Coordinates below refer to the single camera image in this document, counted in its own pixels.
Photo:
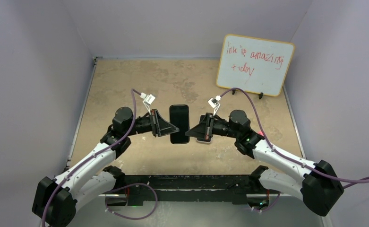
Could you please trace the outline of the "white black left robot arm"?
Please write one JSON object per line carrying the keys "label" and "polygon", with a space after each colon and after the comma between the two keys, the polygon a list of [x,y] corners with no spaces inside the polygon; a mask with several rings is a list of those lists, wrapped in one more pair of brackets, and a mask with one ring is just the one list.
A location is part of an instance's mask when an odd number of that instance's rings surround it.
{"label": "white black left robot arm", "polygon": [[110,163],[131,145],[130,136],[151,132],[162,137],[179,132],[179,128],[164,118],[156,109],[135,117],[129,107],[119,108],[112,124],[96,147],[64,173],[44,177],[37,186],[32,212],[41,218],[42,226],[65,227],[76,212],[89,201],[105,192],[129,192],[121,169]]}

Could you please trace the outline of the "white silicone phone case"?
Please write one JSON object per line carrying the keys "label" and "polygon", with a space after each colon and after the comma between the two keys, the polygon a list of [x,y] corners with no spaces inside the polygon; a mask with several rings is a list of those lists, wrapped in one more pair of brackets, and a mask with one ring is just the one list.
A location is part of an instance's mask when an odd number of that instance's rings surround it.
{"label": "white silicone phone case", "polygon": [[201,143],[201,144],[210,144],[212,141],[211,140],[196,140],[197,143]]}

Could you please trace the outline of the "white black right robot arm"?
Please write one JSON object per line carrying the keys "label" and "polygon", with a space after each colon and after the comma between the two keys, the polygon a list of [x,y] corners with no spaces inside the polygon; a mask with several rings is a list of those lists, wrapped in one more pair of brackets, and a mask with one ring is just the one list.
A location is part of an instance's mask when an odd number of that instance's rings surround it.
{"label": "white black right robot arm", "polygon": [[249,176],[249,186],[254,192],[264,189],[283,192],[303,201],[308,209],[323,217],[344,193],[342,184],[334,180],[336,174],[328,162],[315,163],[270,145],[265,136],[251,129],[250,119],[243,110],[232,111],[228,120],[206,113],[185,134],[205,141],[214,135],[234,138],[241,154],[280,170],[258,166]]}

